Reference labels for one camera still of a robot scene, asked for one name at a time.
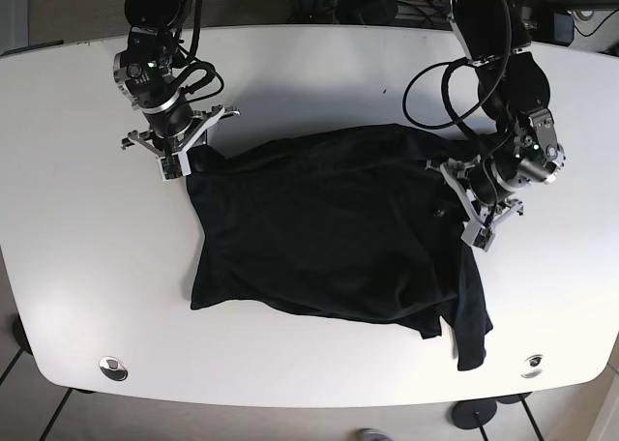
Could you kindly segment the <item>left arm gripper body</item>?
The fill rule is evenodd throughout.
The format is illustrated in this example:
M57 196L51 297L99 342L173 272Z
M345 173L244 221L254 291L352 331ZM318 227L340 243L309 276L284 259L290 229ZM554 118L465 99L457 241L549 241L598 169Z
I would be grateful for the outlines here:
M523 215L523 202L515 194L526 187L526 178L494 158L433 159L426 162L426 169L439 172L469 219L484 227L495 228L512 215Z

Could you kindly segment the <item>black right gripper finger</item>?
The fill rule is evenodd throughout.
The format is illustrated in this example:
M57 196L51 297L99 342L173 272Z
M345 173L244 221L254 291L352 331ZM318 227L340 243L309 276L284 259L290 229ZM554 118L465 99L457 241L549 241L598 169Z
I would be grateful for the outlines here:
M207 131L209 127L205 124L196 125L189 133L190 147L203 146L207 142Z

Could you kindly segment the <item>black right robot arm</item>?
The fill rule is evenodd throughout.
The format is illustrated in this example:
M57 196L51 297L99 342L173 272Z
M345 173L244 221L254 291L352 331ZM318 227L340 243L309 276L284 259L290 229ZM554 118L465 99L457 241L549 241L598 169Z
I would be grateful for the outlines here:
M224 88L216 68L197 57L202 3L125 0L131 30L126 49L115 55L113 79L148 130L129 132L121 147L140 145L153 153L165 181L190 175L190 149L204 145L207 131L220 120L240 114L221 105L192 108Z

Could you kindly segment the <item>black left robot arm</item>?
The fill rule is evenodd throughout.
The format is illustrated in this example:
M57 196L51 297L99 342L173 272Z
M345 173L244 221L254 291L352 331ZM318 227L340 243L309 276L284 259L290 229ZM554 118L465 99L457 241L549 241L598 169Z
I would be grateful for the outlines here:
M550 85L528 46L531 38L511 0L440 0L464 56L441 63L440 94L449 119L425 124L409 109L406 120L426 131L458 128L477 147L472 162L462 158L433 163L446 172L448 195L440 219L478 221L489 229L496 219L520 211L514 194L532 183L549 184L565 165L549 109ZM458 113L450 83L461 68L478 78L478 99Z

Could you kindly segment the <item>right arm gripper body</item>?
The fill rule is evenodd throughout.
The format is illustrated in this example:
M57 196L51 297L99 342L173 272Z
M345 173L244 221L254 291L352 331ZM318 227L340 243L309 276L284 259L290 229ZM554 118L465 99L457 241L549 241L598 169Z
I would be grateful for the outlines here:
M212 106L208 111L193 110L188 104L181 105L180 111L173 112L172 107L152 109L133 107L143 113L149 122L145 132L131 131L121 140L121 149L139 145L156 157L172 156L186 153L191 149L189 133L198 124L205 124L213 129L220 120L240 116L241 112L222 105Z

